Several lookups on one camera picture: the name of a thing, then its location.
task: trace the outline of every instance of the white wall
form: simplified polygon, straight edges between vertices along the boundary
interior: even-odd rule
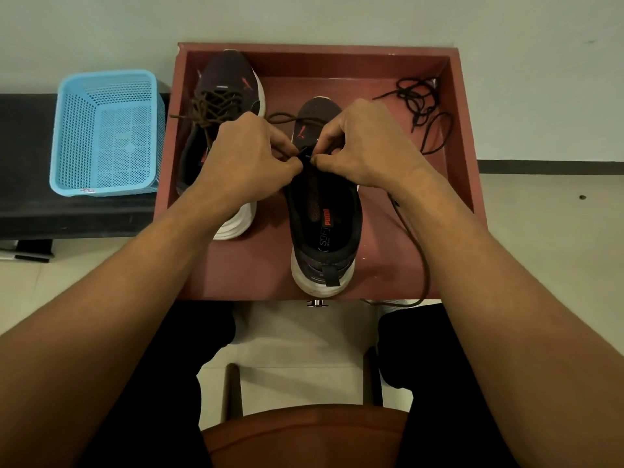
[[[484,159],[624,161],[624,0],[0,0],[0,92],[178,41],[457,46]]]

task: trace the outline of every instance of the sneaker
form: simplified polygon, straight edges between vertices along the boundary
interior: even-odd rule
[[[292,142],[300,150],[303,171],[285,189],[293,241],[290,267],[297,285],[318,298],[347,287],[362,234],[356,185],[310,164],[323,125],[340,111],[330,99],[315,97],[293,118]]]
[[[245,56],[236,50],[216,54],[200,75],[193,112],[179,116],[193,122],[189,138],[180,156],[178,194],[191,186],[201,168],[221,123],[236,120],[246,111],[264,117],[265,94],[257,74]],[[223,223],[215,240],[230,240],[247,230],[256,214],[256,204],[247,203]]]

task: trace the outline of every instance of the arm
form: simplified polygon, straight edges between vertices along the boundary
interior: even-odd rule
[[[346,133],[345,148],[319,152]],[[488,406],[527,466],[624,464],[624,358],[476,220],[380,103],[328,124],[319,169],[384,188],[427,255]]]
[[[158,220],[0,337],[0,465],[75,461],[112,408],[200,253],[238,208],[301,170],[251,113],[224,123],[198,179]]]

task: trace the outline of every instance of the black wall baseboard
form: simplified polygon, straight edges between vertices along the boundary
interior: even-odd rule
[[[624,162],[479,159],[482,174],[624,175]]]

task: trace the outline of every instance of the blue plastic basket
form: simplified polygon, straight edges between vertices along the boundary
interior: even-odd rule
[[[147,70],[78,73],[58,88],[50,187],[65,196],[156,191],[165,104]]]

